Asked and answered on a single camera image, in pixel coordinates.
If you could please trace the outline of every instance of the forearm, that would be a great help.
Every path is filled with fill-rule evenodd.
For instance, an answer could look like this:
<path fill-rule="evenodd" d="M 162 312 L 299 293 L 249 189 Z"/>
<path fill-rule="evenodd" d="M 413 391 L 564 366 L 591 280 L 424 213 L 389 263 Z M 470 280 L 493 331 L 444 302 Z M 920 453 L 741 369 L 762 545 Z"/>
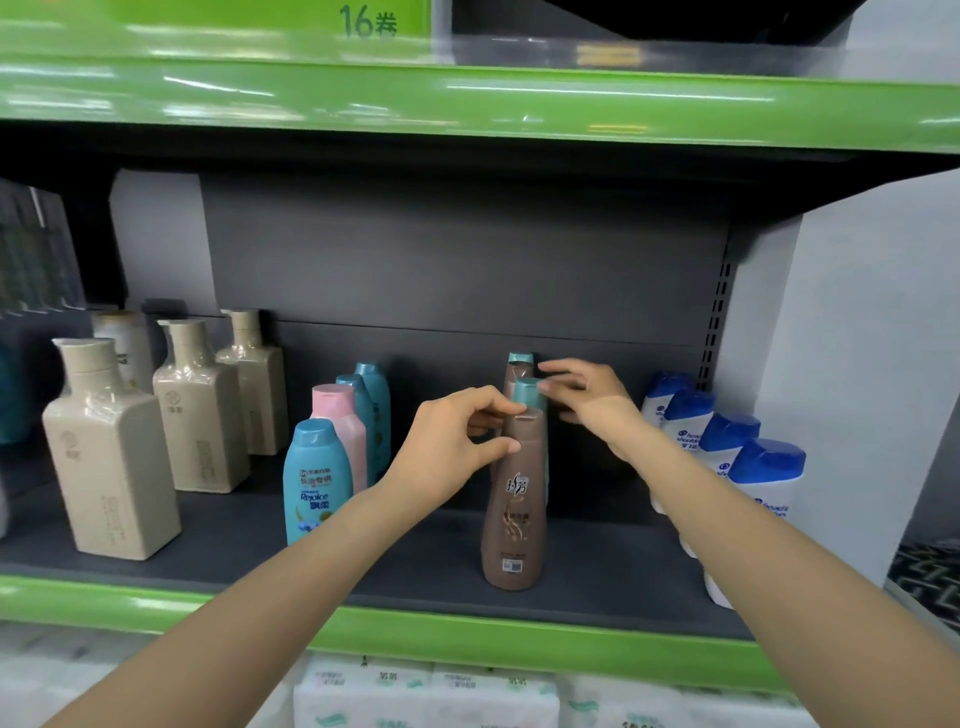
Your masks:
<path fill-rule="evenodd" d="M 47 725 L 246 725 L 373 562 L 429 512 L 411 495 L 388 474 Z"/>
<path fill-rule="evenodd" d="M 960 659 L 918 620 L 649 425 L 618 447 L 821 725 L 955 724 Z"/>

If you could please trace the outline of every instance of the teal object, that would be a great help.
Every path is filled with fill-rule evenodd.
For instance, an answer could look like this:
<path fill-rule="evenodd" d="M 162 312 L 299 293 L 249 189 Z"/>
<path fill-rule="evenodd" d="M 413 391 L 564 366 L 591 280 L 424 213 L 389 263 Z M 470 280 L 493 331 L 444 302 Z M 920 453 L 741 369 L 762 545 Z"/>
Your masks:
<path fill-rule="evenodd" d="M 350 461 L 333 423 L 322 418 L 298 423 L 283 462 L 287 544 L 330 518 L 352 495 Z"/>
<path fill-rule="evenodd" d="M 13 350 L 0 346 L 0 445 L 22 443 L 32 425 L 23 370 Z"/>
<path fill-rule="evenodd" d="M 525 361 L 525 359 L 513 359 L 517 354 L 510 354 L 511 361 Z M 543 380 L 533 376 L 522 376 L 514 385 L 514 401 L 526 404 L 528 407 L 536 407 L 546 412 L 546 395 L 541 392 L 537 385 Z M 543 483 L 546 486 L 546 500 L 550 502 L 550 440 L 549 431 L 543 433 Z"/>
<path fill-rule="evenodd" d="M 368 361 L 357 362 L 355 374 L 363 378 L 373 401 L 374 462 L 379 480 L 390 467 L 390 386 L 380 367 Z"/>
<path fill-rule="evenodd" d="M 376 484 L 379 479 L 376 469 L 376 414 L 373 410 L 373 399 L 367 390 L 367 383 L 360 375 L 340 375 L 337 384 L 347 384 L 353 387 L 353 404 L 357 417 L 367 430 L 367 487 Z"/>

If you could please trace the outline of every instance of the pink bottle cap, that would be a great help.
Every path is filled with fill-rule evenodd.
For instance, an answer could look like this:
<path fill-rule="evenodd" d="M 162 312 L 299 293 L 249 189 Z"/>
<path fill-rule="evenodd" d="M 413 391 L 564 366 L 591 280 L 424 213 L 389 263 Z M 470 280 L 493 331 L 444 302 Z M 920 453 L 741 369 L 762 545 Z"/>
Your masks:
<path fill-rule="evenodd" d="M 318 384 L 313 388 L 311 417 L 344 417 L 355 415 L 356 390 L 349 384 Z"/>

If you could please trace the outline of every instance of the left hand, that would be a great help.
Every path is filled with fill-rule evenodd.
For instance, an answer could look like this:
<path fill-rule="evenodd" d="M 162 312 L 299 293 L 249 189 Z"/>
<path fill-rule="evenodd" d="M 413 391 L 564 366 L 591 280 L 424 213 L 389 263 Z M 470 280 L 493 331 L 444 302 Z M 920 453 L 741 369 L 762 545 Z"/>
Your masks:
<path fill-rule="evenodd" d="M 480 468 L 520 449 L 520 443 L 509 437 L 476 445 L 468 436 L 502 426 L 504 415 L 525 409 L 490 385 L 424 402 L 384 480 L 422 493 L 431 510 L 441 506 Z"/>

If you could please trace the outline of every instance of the dark blue bottle cap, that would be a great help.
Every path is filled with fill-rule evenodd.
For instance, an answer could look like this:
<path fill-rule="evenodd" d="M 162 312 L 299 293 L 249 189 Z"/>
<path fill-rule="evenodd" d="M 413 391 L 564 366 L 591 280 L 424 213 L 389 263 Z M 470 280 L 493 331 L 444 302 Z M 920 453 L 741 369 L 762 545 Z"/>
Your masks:
<path fill-rule="evenodd" d="M 294 445 L 318 448 L 336 442 L 340 442 L 340 438 L 337 437 L 337 431 L 330 420 L 304 420 L 294 427 Z"/>
<path fill-rule="evenodd" d="M 647 385 L 647 397 L 668 397 L 682 389 L 693 389 L 693 377 L 686 372 L 657 372 Z"/>
<path fill-rule="evenodd" d="M 376 375 L 380 374 L 380 367 L 376 362 L 358 361 L 353 373 L 357 375 Z"/>
<path fill-rule="evenodd" d="M 747 441 L 730 466 L 731 482 L 740 485 L 793 480 L 804 474 L 806 453 L 780 440 Z"/>
<path fill-rule="evenodd" d="M 339 375 L 337 377 L 337 384 L 346 384 L 347 386 L 353 387 L 358 392 L 367 391 L 367 384 L 360 375 Z"/>
<path fill-rule="evenodd" d="M 514 385 L 514 401 L 536 407 L 546 412 L 546 395 L 537 389 L 543 380 L 533 376 L 521 376 Z"/>
<path fill-rule="evenodd" d="M 686 420 L 690 417 L 708 415 L 713 411 L 714 395 L 699 389 L 682 389 L 673 396 L 663 412 L 665 420 Z"/>
<path fill-rule="evenodd" d="M 700 449 L 716 452 L 742 448 L 760 434 L 760 420 L 750 415 L 722 415 L 714 412 L 700 438 Z"/>

